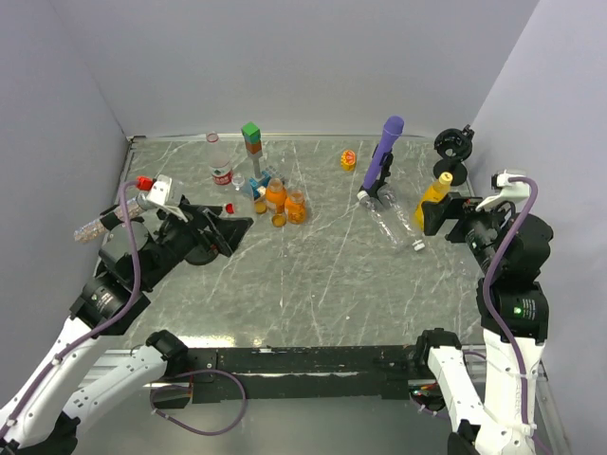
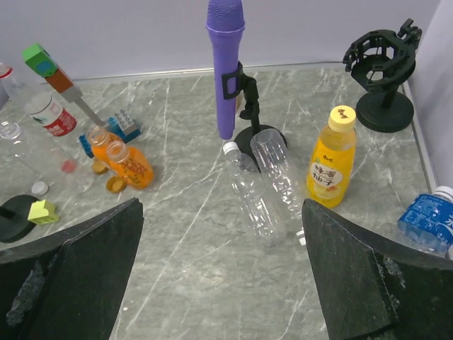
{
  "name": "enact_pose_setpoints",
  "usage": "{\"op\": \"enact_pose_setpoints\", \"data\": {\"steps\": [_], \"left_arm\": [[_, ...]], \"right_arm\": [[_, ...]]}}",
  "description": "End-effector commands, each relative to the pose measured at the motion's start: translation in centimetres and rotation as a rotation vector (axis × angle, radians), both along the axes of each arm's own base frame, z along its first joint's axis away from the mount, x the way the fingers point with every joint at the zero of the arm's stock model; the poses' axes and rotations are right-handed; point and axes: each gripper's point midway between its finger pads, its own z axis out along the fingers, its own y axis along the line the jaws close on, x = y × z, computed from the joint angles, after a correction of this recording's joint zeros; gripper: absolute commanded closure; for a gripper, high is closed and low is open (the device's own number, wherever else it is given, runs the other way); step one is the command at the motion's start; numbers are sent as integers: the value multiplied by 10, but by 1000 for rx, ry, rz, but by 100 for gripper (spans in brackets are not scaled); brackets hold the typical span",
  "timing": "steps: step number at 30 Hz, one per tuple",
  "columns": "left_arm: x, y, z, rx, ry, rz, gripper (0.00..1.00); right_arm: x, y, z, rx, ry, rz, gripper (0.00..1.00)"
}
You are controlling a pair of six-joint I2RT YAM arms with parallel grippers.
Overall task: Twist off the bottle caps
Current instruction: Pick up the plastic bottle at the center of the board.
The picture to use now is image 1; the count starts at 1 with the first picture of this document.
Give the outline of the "clear plastic bottle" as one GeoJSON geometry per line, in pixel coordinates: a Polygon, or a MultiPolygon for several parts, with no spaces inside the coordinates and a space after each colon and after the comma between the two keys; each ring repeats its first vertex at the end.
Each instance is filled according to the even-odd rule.
{"type": "Polygon", "coordinates": [[[383,186],[378,191],[378,196],[379,199],[376,200],[365,191],[359,191],[357,199],[359,205],[367,211],[390,247],[398,250],[410,249],[414,251],[413,243],[417,240],[424,242],[424,240],[420,229],[415,226],[412,220],[405,199],[390,184],[383,186]]]}

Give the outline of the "white blue bottle cap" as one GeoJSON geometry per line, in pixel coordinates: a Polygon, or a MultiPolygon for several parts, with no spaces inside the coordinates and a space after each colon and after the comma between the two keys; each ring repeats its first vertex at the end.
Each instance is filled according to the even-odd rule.
{"type": "Polygon", "coordinates": [[[415,252],[419,252],[425,248],[425,244],[422,240],[417,240],[413,243],[413,249],[415,252]]]}

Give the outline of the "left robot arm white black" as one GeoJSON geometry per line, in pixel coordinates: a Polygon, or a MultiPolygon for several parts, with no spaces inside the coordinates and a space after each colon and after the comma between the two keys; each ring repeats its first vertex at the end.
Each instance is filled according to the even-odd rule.
{"type": "Polygon", "coordinates": [[[186,217],[165,215],[151,233],[142,218],[111,218],[101,263],[70,308],[62,331],[27,383],[1,410],[4,454],[70,454],[81,433],[138,387],[175,381],[188,348],[156,331],[125,361],[85,386],[82,381],[110,345],[149,306],[148,293],[180,263],[205,265],[231,256],[253,221],[224,218],[220,206],[180,204],[186,217]]]}

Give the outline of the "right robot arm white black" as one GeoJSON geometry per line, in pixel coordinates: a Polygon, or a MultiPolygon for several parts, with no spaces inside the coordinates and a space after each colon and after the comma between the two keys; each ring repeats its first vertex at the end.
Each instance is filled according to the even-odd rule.
{"type": "Polygon", "coordinates": [[[447,235],[468,246],[483,271],[477,286],[486,361],[485,394],[469,376],[466,353],[457,335],[444,329],[418,337],[411,368],[434,382],[433,398],[412,386],[420,410],[437,404],[446,410],[450,454],[533,454],[534,400],[547,341],[549,305],[538,282],[550,255],[552,227],[509,200],[486,209],[479,198],[457,192],[439,202],[424,202],[423,231],[434,235],[447,220],[447,235]]]}

